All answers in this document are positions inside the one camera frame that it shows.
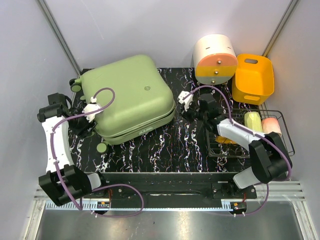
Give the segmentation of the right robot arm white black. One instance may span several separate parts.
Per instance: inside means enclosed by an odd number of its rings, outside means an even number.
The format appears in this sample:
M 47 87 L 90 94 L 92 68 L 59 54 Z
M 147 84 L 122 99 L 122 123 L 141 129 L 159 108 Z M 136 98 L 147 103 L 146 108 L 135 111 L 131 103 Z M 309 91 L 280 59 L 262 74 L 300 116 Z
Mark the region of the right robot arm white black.
M 193 94 L 182 91 L 178 96 L 181 115 L 187 121 L 202 121 L 205 128 L 219 137 L 227 138 L 249 153 L 250 167 L 233 176 L 227 185 L 228 195 L 239 198 L 245 188 L 267 184 L 292 171 L 292 161 L 280 135 L 274 131 L 263 133 L 236 122 L 219 112 L 210 94 L 202 94 L 197 101 Z

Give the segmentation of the green hard-shell suitcase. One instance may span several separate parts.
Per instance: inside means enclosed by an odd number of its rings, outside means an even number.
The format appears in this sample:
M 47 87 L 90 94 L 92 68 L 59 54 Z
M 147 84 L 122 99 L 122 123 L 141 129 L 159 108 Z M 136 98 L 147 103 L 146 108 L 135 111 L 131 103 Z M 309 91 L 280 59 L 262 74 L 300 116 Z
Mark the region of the green hard-shell suitcase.
M 72 92 L 83 92 L 86 103 L 97 94 L 101 107 L 110 104 L 94 118 L 103 139 L 100 153 L 168 124 L 175 115 L 173 92 L 147 55 L 91 69 L 69 84 Z

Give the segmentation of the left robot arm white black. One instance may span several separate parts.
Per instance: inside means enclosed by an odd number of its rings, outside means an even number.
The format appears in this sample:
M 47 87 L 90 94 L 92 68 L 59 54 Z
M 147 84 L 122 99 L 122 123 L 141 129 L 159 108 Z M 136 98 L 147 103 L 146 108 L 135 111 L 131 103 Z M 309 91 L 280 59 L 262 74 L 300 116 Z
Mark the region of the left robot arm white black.
M 96 126 L 94 117 L 101 112 L 95 98 L 85 107 L 88 116 L 67 120 L 72 114 L 71 99 L 61 93 L 48 95 L 48 106 L 39 109 L 37 119 L 43 127 L 47 145 L 45 174 L 38 178 L 39 186 L 57 205 L 62 206 L 86 195 L 103 198 L 108 186 L 99 173 L 86 174 L 73 162 L 69 145 L 69 129 L 85 137 Z

